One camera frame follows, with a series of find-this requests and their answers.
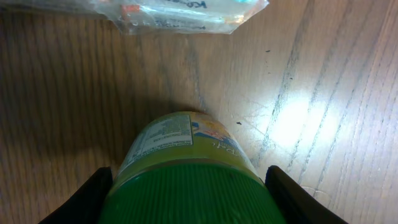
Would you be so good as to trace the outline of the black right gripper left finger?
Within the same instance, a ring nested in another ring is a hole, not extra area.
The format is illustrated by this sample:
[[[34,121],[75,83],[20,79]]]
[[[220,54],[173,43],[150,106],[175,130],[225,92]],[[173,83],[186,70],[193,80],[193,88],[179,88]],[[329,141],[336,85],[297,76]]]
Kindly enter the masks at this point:
[[[111,168],[100,167],[63,205],[39,224],[97,223],[112,184]]]

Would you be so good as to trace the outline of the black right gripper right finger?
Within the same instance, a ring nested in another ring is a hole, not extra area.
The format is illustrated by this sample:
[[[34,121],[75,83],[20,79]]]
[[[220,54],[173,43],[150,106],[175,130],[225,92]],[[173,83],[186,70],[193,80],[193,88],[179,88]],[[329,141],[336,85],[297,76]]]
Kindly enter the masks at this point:
[[[317,202],[278,166],[268,168],[265,186],[287,223],[347,224]]]

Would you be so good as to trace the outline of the Kleenex tissue multipack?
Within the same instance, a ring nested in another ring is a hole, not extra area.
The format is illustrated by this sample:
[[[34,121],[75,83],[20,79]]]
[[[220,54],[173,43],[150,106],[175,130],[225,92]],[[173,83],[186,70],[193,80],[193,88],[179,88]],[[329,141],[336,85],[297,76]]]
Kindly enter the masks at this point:
[[[231,34],[267,0],[91,0],[90,6],[130,35],[161,30]]]

